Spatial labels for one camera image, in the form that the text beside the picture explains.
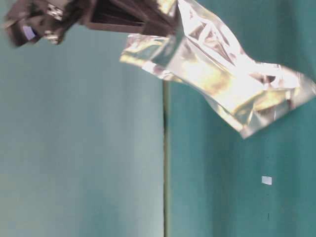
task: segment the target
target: metallic pouch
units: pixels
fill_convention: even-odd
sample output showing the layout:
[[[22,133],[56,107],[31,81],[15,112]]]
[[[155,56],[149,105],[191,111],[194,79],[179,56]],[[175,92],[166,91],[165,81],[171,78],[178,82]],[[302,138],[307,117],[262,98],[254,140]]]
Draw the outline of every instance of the metallic pouch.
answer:
[[[121,61],[192,86],[243,138],[315,97],[312,80],[287,67],[251,59],[221,19],[194,0],[157,2],[169,16],[167,10],[174,11],[172,6],[178,4],[177,33],[131,34]]]

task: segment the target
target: small white sticker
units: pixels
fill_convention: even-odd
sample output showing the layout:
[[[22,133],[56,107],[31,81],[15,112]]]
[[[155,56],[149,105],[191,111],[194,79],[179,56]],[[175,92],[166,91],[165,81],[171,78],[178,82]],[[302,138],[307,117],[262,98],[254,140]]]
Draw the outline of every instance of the small white sticker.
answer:
[[[262,176],[261,181],[263,184],[272,185],[272,177]]]

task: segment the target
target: green wall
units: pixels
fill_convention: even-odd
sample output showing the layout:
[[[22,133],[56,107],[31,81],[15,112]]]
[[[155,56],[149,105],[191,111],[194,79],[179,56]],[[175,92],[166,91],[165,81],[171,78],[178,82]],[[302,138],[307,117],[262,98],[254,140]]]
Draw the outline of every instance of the green wall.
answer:
[[[316,79],[316,1],[199,2],[252,58]],[[242,140],[198,92],[166,96],[168,237],[316,236],[316,100]]]
[[[1,237],[163,235],[162,82],[119,63],[125,41],[0,32]]]

